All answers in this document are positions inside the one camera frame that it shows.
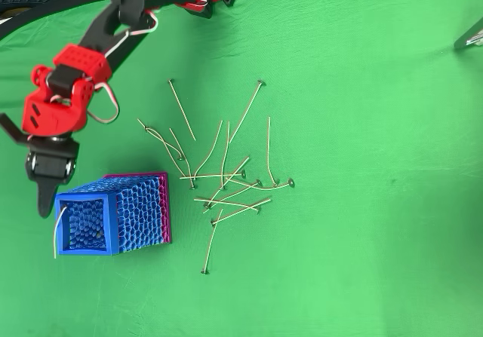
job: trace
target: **green backdrop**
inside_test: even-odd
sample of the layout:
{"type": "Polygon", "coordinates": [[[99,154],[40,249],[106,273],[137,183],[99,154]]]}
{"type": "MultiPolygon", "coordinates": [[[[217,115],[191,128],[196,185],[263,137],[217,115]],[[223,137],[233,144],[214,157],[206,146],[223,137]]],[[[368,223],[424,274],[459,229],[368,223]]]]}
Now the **green backdrop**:
{"type": "MultiPolygon", "coordinates": [[[[32,67],[77,42],[105,4],[0,41],[1,110],[20,123],[32,67]]],[[[483,336],[483,50],[452,50],[483,0],[236,0],[215,13],[160,12],[159,29],[110,82],[118,120],[76,134],[69,186],[169,172],[172,244],[54,260],[54,217],[37,216],[26,149],[0,134],[2,335],[483,336]],[[270,115],[272,171],[296,188],[242,195],[273,202],[219,224],[204,276],[216,211],[202,215],[192,198],[217,181],[190,191],[136,118],[168,139],[172,127],[195,166],[258,78],[266,86],[226,167],[250,155],[248,180],[269,184],[270,115]]],[[[91,109],[112,112],[103,93],[91,109]]],[[[205,171],[218,171],[222,144],[205,171]]]]}

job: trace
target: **white cable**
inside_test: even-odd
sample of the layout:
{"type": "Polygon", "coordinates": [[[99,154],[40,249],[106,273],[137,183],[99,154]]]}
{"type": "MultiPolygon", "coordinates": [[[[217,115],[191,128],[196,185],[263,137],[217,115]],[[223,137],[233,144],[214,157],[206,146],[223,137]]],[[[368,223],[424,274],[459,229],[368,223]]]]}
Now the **white cable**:
{"type": "Polygon", "coordinates": [[[64,206],[63,209],[60,211],[59,216],[57,217],[57,221],[55,222],[54,226],[54,259],[57,259],[57,229],[59,228],[59,222],[62,219],[62,215],[66,211],[67,207],[64,206]]]}
{"type": "Polygon", "coordinates": [[[111,118],[108,118],[107,120],[104,120],[102,118],[99,118],[97,117],[96,115],[94,115],[91,111],[88,110],[88,114],[94,119],[96,120],[97,122],[100,122],[101,124],[110,124],[111,122],[113,122],[118,116],[119,116],[119,104],[118,104],[118,101],[117,99],[115,98],[114,96],[114,93],[112,92],[112,89],[111,87],[106,83],[106,82],[99,82],[98,84],[96,84],[94,86],[94,89],[95,90],[98,90],[100,88],[104,88],[107,92],[107,94],[109,95],[109,98],[111,99],[112,101],[112,104],[114,105],[115,107],[115,115],[113,115],[111,118]]]}
{"type": "Polygon", "coordinates": [[[112,52],[114,52],[116,49],[119,48],[119,46],[126,40],[128,39],[129,35],[141,35],[141,34],[146,34],[146,33],[151,33],[151,32],[154,32],[155,30],[157,30],[158,28],[158,24],[159,24],[159,21],[158,21],[158,18],[156,18],[156,15],[154,15],[154,13],[152,11],[148,11],[148,14],[150,15],[150,17],[155,21],[155,25],[152,27],[152,28],[149,28],[149,29],[143,29],[143,30],[135,30],[133,32],[129,32],[129,30],[126,30],[125,34],[124,34],[124,37],[121,38],[120,41],[118,41],[118,43],[116,45],[114,45],[111,49],[109,49],[105,54],[104,54],[104,57],[107,58],[108,56],[110,56],[112,54],[112,52]]]}

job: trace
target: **blue honeycomb pattern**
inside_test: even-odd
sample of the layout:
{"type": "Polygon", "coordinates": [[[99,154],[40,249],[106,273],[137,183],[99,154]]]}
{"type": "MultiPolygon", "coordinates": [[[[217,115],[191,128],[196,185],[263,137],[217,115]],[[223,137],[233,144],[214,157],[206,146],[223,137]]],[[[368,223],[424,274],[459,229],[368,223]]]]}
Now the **blue honeycomb pattern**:
{"type": "MultiPolygon", "coordinates": [[[[165,192],[165,188],[159,184],[159,176],[139,175],[110,176],[69,192],[116,193],[119,252],[123,253],[164,241],[162,226],[166,225],[162,225],[162,220],[167,220],[167,210],[161,206],[164,204],[160,203],[160,191],[165,192]]],[[[69,248],[106,247],[102,201],[70,201],[67,210],[71,231],[69,248]]]]}
{"type": "Polygon", "coordinates": [[[67,201],[70,250],[106,250],[103,228],[103,201],[67,201]]]}

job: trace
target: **metal pin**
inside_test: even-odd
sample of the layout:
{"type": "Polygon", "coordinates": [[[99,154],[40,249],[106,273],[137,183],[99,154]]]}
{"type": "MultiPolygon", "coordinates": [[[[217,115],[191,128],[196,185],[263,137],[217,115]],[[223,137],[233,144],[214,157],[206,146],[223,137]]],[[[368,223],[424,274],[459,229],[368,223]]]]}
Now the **metal pin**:
{"type": "Polygon", "coordinates": [[[208,152],[208,155],[206,156],[206,158],[203,160],[203,162],[198,166],[198,169],[196,169],[195,173],[193,174],[193,179],[196,180],[196,175],[198,175],[198,172],[200,171],[200,169],[203,167],[203,165],[205,165],[206,161],[208,161],[208,159],[210,158],[211,154],[213,153],[213,150],[214,150],[214,147],[215,145],[217,144],[217,140],[218,140],[218,136],[220,135],[220,130],[221,130],[221,125],[223,123],[223,120],[220,121],[220,123],[218,124],[218,131],[217,131],[217,135],[215,136],[214,138],[214,141],[213,141],[213,145],[211,146],[211,150],[210,152],[208,152]]]}
{"type": "Polygon", "coordinates": [[[170,159],[173,161],[174,166],[176,166],[176,168],[180,171],[181,175],[186,176],[185,173],[180,169],[180,167],[178,166],[178,164],[174,160],[173,155],[169,152],[168,145],[166,144],[165,139],[163,139],[163,137],[159,134],[159,132],[152,129],[152,128],[149,128],[149,127],[147,128],[147,132],[149,134],[151,134],[152,136],[154,136],[159,141],[163,142],[163,145],[165,146],[166,151],[168,152],[170,159]]]}
{"type": "MultiPolygon", "coordinates": [[[[216,174],[205,174],[205,175],[197,175],[198,178],[207,178],[207,177],[220,177],[220,176],[226,176],[229,177],[230,174],[226,173],[224,175],[220,175],[219,173],[216,174]]],[[[242,170],[240,173],[236,173],[235,176],[241,176],[243,179],[246,179],[247,174],[245,173],[245,170],[242,170]]],[[[189,179],[189,176],[182,176],[180,179],[189,179]]]]}
{"type": "MultiPolygon", "coordinates": [[[[144,127],[144,130],[145,130],[146,132],[149,132],[149,130],[152,130],[152,128],[151,128],[151,127],[147,127],[147,126],[146,126],[146,125],[145,125],[145,124],[144,124],[144,123],[143,123],[143,122],[142,122],[142,121],[141,121],[139,118],[138,118],[137,120],[139,121],[139,123],[141,124],[141,126],[143,126],[143,127],[144,127]]],[[[170,144],[170,143],[168,143],[168,142],[166,143],[166,145],[168,145],[169,147],[171,147],[171,148],[172,148],[174,151],[176,151],[176,152],[178,153],[178,155],[179,155],[178,160],[179,160],[179,161],[184,160],[184,159],[183,159],[183,156],[181,155],[180,150],[178,150],[176,147],[174,147],[173,145],[171,145],[171,144],[170,144]]]]}
{"type": "Polygon", "coordinates": [[[225,168],[226,154],[228,154],[228,145],[229,145],[229,121],[228,121],[228,125],[226,126],[226,146],[225,146],[225,154],[223,155],[223,160],[221,161],[220,190],[224,190],[225,189],[225,183],[223,182],[223,170],[225,168]]]}
{"type": "Polygon", "coordinates": [[[184,109],[181,106],[180,99],[178,98],[178,95],[176,94],[176,91],[174,90],[172,80],[171,79],[168,79],[168,83],[171,86],[171,89],[173,90],[174,97],[176,97],[176,101],[178,102],[178,106],[180,107],[181,112],[183,113],[184,120],[186,121],[186,124],[188,125],[188,128],[189,128],[189,132],[191,133],[191,136],[193,137],[193,139],[196,141],[195,134],[193,133],[193,131],[191,129],[191,126],[189,126],[188,118],[186,117],[186,113],[184,113],[184,109]]]}
{"type": "MultiPolygon", "coordinates": [[[[220,213],[218,214],[218,218],[220,218],[221,216],[221,213],[223,212],[223,209],[220,210],[220,213]]],[[[210,258],[210,251],[211,251],[211,244],[213,243],[213,237],[214,237],[214,232],[217,230],[217,226],[216,224],[213,226],[213,231],[211,232],[211,236],[210,236],[210,241],[208,243],[208,249],[206,251],[206,257],[205,257],[205,265],[203,265],[203,269],[202,269],[202,274],[208,274],[208,270],[207,270],[207,267],[208,267],[208,260],[210,258]]]]}
{"type": "MultiPolygon", "coordinates": [[[[264,200],[262,200],[262,201],[258,201],[258,202],[257,202],[257,203],[255,203],[255,204],[250,205],[250,207],[258,207],[258,206],[260,206],[260,205],[263,205],[263,204],[269,203],[270,201],[272,201],[272,199],[264,199],[264,200]]],[[[232,216],[235,216],[235,215],[238,215],[238,214],[240,214],[240,213],[243,213],[244,211],[247,211],[247,210],[249,210],[249,209],[250,209],[249,207],[244,207],[244,208],[242,208],[242,209],[240,209],[240,210],[235,211],[234,213],[231,213],[231,214],[225,215],[223,218],[221,218],[221,217],[220,217],[220,215],[219,215],[219,216],[217,217],[217,219],[216,219],[216,220],[214,220],[214,221],[212,221],[212,222],[211,222],[211,224],[212,224],[212,225],[216,225],[216,224],[218,224],[219,222],[221,222],[221,221],[223,221],[223,220],[226,220],[226,219],[228,219],[228,218],[231,218],[232,216]]]]}
{"type": "Polygon", "coordinates": [[[171,135],[173,135],[173,138],[174,138],[174,141],[176,141],[176,144],[178,145],[178,147],[180,148],[181,150],[181,154],[183,155],[184,157],[184,161],[186,161],[186,165],[188,166],[188,175],[189,175],[189,183],[191,184],[191,190],[194,190],[196,187],[195,187],[195,184],[193,183],[193,178],[191,176],[191,168],[189,167],[189,162],[188,162],[188,158],[186,157],[183,149],[181,148],[181,145],[180,143],[178,142],[178,138],[176,138],[176,135],[174,134],[173,130],[171,129],[171,127],[169,127],[169,131],[171,132],[171,135]]]}
{"type": "Polygon", "coordinates": [[[233,141],[233,137],[235,137],[236,133],[238,132],[238,129],[240,128],[240,126],[242,125],[242,122],[243,120],[245,119],[245,116],[247,115],[248,113],[248,110],[250,109],[251,107],[251,104],[253,103],[253,101],[255,100],[255,96],[257,95],[258,91],[260,90],[260,87],[262,87],[262,84],[264,84],[263,81],[259,80],[258,81],[258,84],[257,84],[257,88],[255,89],[254,91],[254,94],[251,96],[250,98],[250,102],[248,102],[248,106],[247,108],[245,109],[245,112],[243,112],[243,116],[241,117],[240,121],[238,122],[237,126],[236,126],[236,129],[235,131],[233,131],[233,135],[230,137],[229,139],[229,143],[232,143],[233,141]]]}
{"type": "Polygon", "coordinates": [[[273,179],[272,171],[270,170],[270,116],[266,128],[266,168],[269,171],[270,179],[272,179],[273,186],[277,186],[280,180],[273,179]]]}
{"type": "MultiPolygon", "coordinates": [[[[245,185],[245,186],[250,185],[250,184],[247,184],[246,182],[242,182],[242,181],[239,181],[239,180],[236,180],[236,179],[230,179],[230,180],[228,180],[228,178],[225,178],[225,179],[226,179],[226,181],[231,181],[231,182],[234,182],[235,184],[240,184],[240,185],[245,185]]],[[[284,182],[283,184],[278,185],[278,186],[273,186],[271,188],[264,188],[264,187],[261,187],[261,186],[251,186],[251,187],[255,188],[256,190],[276,190],[278,188],[285,188],[287,186],[294,188],[295,187],[295,181],[292,178],[290,178],[290,179],[288,179],[287,182],[284,182]]]]}
{"type": "MultiPolygon", "coordinates": [[[[231,180],[231,179],[234,177],[234,175],[235,175],[237,172],[239,172],[239,171],[240,171],[240,169],[241,169],[241,168],[242,168],[242,167],[243,167],[243,166],[244,166],[244,165],[245,165],[245,164],[248,162],[248,160],[250,160],[250,157],[249,157],[249,156],[247,156],[247,157],[246,157],[246,158],[245,158],[245,159],[244,159],[244,160],[243,160],[243,161],[240,163],[240,165],[238,165],[238,166],[236,167],[235,171],[232,173],[232,175],[231,175],[230,177],[226,178],[226,181],[223,183],[223,186],[225,186],[225,185],[228,183],[228,181],[230,181],[230,180],[231,180]]],[[[217,190],[217,191],[216,191],[216,192],[213,194],[213,196],[211,197],[210,202],[209,202],[208,204],[210,204],[210,205],[211,205],[212,200],[214,200],[214,199],[215,199],[215,197],[216,197],[216,196],[217,196],[217,195],[220,193],[220,191],[221,191],[221,189],[219,188],[219,189],[218,189],[218,190],[217,190]]]]}
{"type": "MultiPolygon", "coordinates": [[[[242,192],[245,192],[247,190],[250,190],[251,188],[253,188],[254,186],[261,186],[262,185],[262,182],[260,180],[257,180],[256,182],[254,182],[253,184],[249,185],[249,186],[246,186],[238,191],[235,191],[231,194],[228,194],[227,196],[225,196],[224,198],[221,198],[220,201],[224,201],[226,199],[229,199],[229,198],[233,198],[234,196],[236,195],[240,195],[242,192]]],[[[206,210],[203,212],[203,214],[206,214],[208,211],[210,211],[210,209],[214,206],[218,204],[217,202],[213,202],[213,204],[209,204],[209,203],[205,203],[204,207],[206,208],[206,210]]]]}
{"type": "MultiPolygon", "coordinates": [[[[206,199],[206,198],[194,198],[193,200],[194,201],[205,201],[205,202],[210,201],[209,199],[206,199]]],[[[232,203],[231,201],[212,200],[211,202],[216,203],[216,204],[235,205],[237,207],[247,207],[248,209],[255,210],[257,213],[260,212],[260,209],[257,209],[256,207],[251,207],[250,205],[245,205],[245,204],[240,204],[240,203],[232,203]]]]}

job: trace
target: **honeycomb lattice box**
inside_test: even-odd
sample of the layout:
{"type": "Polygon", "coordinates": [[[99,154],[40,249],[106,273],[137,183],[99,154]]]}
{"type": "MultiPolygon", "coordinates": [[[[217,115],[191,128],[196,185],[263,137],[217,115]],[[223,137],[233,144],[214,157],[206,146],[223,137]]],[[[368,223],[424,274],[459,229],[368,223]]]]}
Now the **honeycomb lattice box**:
{"type": "Polygon", "coordinates": [[[166,173],[106,175],[55,197],[59,254],[111,256],[170,243],[166,173]]]}

